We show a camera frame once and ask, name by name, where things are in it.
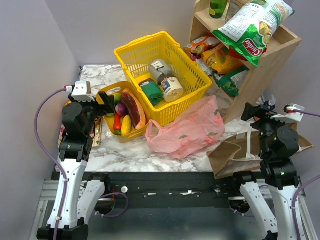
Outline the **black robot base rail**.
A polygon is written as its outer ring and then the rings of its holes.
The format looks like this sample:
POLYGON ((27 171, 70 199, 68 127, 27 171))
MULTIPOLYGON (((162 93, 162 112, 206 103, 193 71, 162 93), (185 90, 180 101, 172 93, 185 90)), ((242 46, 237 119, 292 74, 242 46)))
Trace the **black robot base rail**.
POLYGON ((116 193, 98 207, 228 208, 246 203, 233 177, 215 179, 212 172, 87 172, 83 180, 98 180, 102 194, 116 193))

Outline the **green Chuba chips bag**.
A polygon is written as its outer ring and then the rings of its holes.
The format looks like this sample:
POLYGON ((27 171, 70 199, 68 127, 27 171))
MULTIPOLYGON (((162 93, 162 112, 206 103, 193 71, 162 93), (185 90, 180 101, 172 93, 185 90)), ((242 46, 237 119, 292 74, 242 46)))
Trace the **green Chuba chips bag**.
POLYGON ((278 27, 294 14, 295 10, 283 0, 254 0, 214 30, 213 35, 258 66, 278 27))

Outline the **pink plastic grocery bag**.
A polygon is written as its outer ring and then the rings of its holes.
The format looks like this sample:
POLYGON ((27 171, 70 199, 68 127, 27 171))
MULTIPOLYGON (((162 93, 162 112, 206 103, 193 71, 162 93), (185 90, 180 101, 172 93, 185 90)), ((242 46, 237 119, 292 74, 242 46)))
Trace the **pink plastic grocery bag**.
POLYGON ((196 101, 166 127, 150 120, 145 137, 152 151, 181 160, 214 145, 224 133, 217 98, 212 95, 196 101))

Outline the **brown burlap tote bag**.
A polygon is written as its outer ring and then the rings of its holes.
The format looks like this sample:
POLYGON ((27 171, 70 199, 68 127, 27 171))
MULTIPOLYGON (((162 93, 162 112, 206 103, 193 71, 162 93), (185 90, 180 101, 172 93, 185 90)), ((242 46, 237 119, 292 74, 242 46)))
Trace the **brown burlap tote bag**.
POLYGON ((231 177, 234 173, 259 170, 261 159, 259 132, 250 127, 220 143, 207 153, 216 180, 231 177))

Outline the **red snack bag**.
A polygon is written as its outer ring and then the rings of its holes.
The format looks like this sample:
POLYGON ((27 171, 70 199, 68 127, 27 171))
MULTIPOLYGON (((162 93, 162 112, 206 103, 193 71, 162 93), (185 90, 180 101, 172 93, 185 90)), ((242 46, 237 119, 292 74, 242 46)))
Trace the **red snack bag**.
POLYGON ((239 54, 237 51, 235 51, 234 48, 232 48, 231 46, 229 47, 229 50, 228 50, 228 55, 233 57, 233 58, 236 58, 236 59, 239 59, 241 61, 248 61, 243 55, 239 54))

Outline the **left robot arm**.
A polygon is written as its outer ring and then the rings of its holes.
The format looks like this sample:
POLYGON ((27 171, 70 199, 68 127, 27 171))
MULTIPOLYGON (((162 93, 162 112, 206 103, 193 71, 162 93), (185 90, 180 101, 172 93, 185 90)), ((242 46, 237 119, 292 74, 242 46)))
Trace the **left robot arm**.
POLYGON ((91 93, 71 93, 71 103, 62 109, 65 127, 59 147, 58 189, 51 215, 36 234, 39 240, 86 240, 89 220, 100 197, 110 190, 106 173, 91 173, 84 193, 80 193, 93 146, 90 136, 96 120, 111 107, 99 104, 91 93))

